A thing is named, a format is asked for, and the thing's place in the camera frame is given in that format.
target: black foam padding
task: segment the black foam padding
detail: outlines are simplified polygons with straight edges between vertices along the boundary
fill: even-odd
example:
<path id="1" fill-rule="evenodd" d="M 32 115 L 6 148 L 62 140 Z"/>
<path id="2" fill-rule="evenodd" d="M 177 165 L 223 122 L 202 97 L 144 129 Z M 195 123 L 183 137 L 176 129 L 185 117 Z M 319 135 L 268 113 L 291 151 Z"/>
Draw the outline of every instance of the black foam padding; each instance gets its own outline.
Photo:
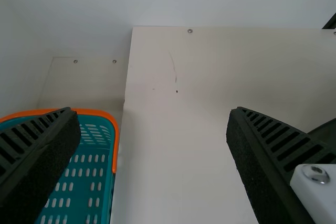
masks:
<path id="1" fill-rule="evenodd" d="M 0 153 L 5 170 L 0 175 L 1 223 L 34 223 L 79 142 L 77 114 L 70 108 L 0 132 L 0 147 L 6 151 Z"/>
<path id="2" fill-rule="evenodd" d="M 251 116 L 256 114 L 258 116 L 251 120 Z M 278 121 L 269 123 L 260 131 L 258 129 L 271 120 L 270 117 L 265 118 L 267 120 L 263 124 L 250 126 L 251 123 L 257 122 L 257 117 L 260 120 L 263 116 L 265 115 L 245 108 L 232 110 L 226 132 L 227 144 L 254 213 L 260 224 L 313 224 L 310 215 L 286 181 L 284 173 L 280 172 L 283 167 L 277 167 L 261 144 L 261 141 L 269 139 L 281 130 L 279 126 L 280 128 L 269 133 L 268 137 L 261 137 L 274 125 L 273 122 Z"/>

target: white shelf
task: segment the white shelf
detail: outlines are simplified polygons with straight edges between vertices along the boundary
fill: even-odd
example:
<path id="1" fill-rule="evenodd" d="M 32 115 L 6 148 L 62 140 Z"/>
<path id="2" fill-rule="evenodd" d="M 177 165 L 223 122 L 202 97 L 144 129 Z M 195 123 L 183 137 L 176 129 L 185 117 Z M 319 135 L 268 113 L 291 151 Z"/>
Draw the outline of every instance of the white shelf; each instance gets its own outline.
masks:
<path id="1" fill-rule="evenodd" d="M 257 223 L 226 144 L 230 110 L 303 131 L 336 115 L 332 31 L 187 29 L 133 29 L 114 224 Z"/>

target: teal plastic basket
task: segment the teal plastic basket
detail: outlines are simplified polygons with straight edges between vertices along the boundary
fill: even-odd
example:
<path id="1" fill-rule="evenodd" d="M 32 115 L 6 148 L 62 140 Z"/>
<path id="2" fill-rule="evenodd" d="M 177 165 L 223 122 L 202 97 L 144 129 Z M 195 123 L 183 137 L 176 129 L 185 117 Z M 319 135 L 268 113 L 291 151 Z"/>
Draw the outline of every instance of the teal plastic basket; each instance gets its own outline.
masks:
<path id="1" fill-rule="evenodd" d="M 13 118 L 0 130 L 34 116 Z M 107 224 L 110 222 L 116 130 L 106 118 L 78 115 L 81 139 L 35 224 Z"/>

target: basket hole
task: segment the basket hole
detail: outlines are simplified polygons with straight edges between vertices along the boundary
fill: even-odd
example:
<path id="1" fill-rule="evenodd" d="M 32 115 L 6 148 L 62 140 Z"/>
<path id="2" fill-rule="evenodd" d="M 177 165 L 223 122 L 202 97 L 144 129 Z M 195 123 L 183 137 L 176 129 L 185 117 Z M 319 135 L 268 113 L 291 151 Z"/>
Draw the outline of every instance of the basket hole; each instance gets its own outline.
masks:
<path id="1" fill-rule="evenodd" d="M 40 224 L 44 224 L 45 221 L 46 221 L 46 216 L 43 215 L 42 218 L 41 218 L 41 222 L 40 222 Z"/>
<path id="2" fill-rule="evenodd" d="M 94 215 L 95 217 L 93 218 L 93 224 L 97 224 L 98 222 L 98 215 Z"/>
<path id="3" fill-rule="evenodd" d="M 46 121 L 44 121 L 43 118 L 38 118 L 38 120 L 43 124 L 43 126 L 44 126 L 45 128 L 48 128 L 48 127 L 49 127 L 49 124 L 47 124 Z"/>
<path id="4" fill-rule="evenodd" d="M 4 149 L 0 147 L 0 155 L 3 156 L 8 162 L 13 164 L 15 162 L 15 159 L 12 158 Z"/>
<path id="5" fill-rule="evenodd" d="M 66 203 L 65 203 L 65 206 L 66 206 L 66 207 L 70 207 L 70 202 L 71 202 L 71 199 L 68 198 L 67 201 L 66 201 Z"/>
<path id="6" fill-rule="evenodd" d="M 40 133 L 43 133 L 44 131 L 41 129 L 41 127 L 40 126 L 38 126 L 38 124 L 35 122 L 35 121 L 33 121 L 33 120 L 31 120 L 30 121 L 31 122 L 31 124 L 40 132 Z"/>
<path id="7" fill-rule="evenodd" d="M 89 198 L 88 206 L 92 207 L 92 198 Z"/>
<path id="8" fill-rule="evenodd" d="M 60 219 L 60 218 L 61 218 L 60 215 L 58 215 L 58 216 L 56 217 L 55 224 L 59 224 L 59 219 Z"/>
<path id="9" fill-rule="evenodd" d="M 69 191 L 72 191 L 72 189 L 74 188 L 73 186 L 74 186 L 73 182 L 71 182 L 70 185 L 69 185 Z"/>
<path id="10" fill-rule="evenodd" d="M 19 137 L 19 139 L 21 139 L 22 142 L 24 142 L 27 146 L 31 146 L 31 142 L 30 142 L 27 138 L 25 138 L 25 136 L 23 136 L 23 135 L 21 134 L 20 131 L 18 131 L 16 128 L 12 128 L 12 131 L 13 131 L 14 134 L 17 135 L 17 136 Z"/>
<path id="11" fill-rule="evenodd" d="M 53 216 L 50 215 L 50 216 L 49 216 L 49 220 L 48 220 L 48 224 L 52 224 L 52 222 L 53 222 L 53 221 L 52 221 L 52 220 L 53 220 L 52 218 L 53 218 Z"/>
<path id="12" fill-rule="evenodd" d="M 56 206 L 56 201 L 57 199 L 53 199 L 52 202 L 51 202 L 51 207 L 55 207 Z"/>
<path id="13" fill-rule="evenodd" d="M 85 221 L 85 224 L 90 224 L 90 215 L 87 215 L 86 216 L 86 221 Z"/>
<path id="14" fill-rule="evenodd" d="M 47 119 L 49 119 L 50 122 L 54 122 L 54 119 L 51 117 L 51 115 L 47 115 Z"/>
<path id="15" fill-rule="evenodd" d="M 49 206 L 49 199 L 47 200 L 47 203 L 44 205 L 45 208 Z"/>
<path id="16" fill-rule="evenodd" d="M 23 149 L 18 146 L 16 143 L 14 143 L 5 133 L 1 133 L 0 136 L 2 137 L 3 140 L 5 140 L 5 142 L 7 144 L 9 144 L 10 147 L 12 147 L 17 153 L 22 154 L 24 151 Z"/>
<path id="17" fill-rule="evenodd" d="M 32 137 L 32 139 L 37 140 L 37 135 L 26 124 L 21 124 L 21 127 Z"/>
<path id="18" fill-rule="evenodd" d="M 59 182 L 57 182 L 56 186 L 55 186 L 55 191 L 59 190 Z"/>
<path id="19" fill-rule="evenodd" d="M 59 199 L 59 203 L 58 203 L 58 207 L 62 207 L 63 206 L 63 198 Z"/>

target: white wooden board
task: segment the white wooden board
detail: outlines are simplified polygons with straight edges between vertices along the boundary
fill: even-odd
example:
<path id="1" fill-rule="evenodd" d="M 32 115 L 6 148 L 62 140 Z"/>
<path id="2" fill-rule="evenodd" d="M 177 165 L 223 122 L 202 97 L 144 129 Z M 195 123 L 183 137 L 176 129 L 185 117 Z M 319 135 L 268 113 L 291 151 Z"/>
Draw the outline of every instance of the white wooden board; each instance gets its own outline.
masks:
<path id="1" fill-rule="evenodd" d="M 303 131 L 336 117 L 333 31 L 187 29 L 133 29 L 114 224 L 257 223 L 226 144 L 230 110 Z"/>
<path id="2" fill-rule="evenodd" d="M 121 124 L 128 59 L 54 57 L 39 108 L 99 109 Z"/>

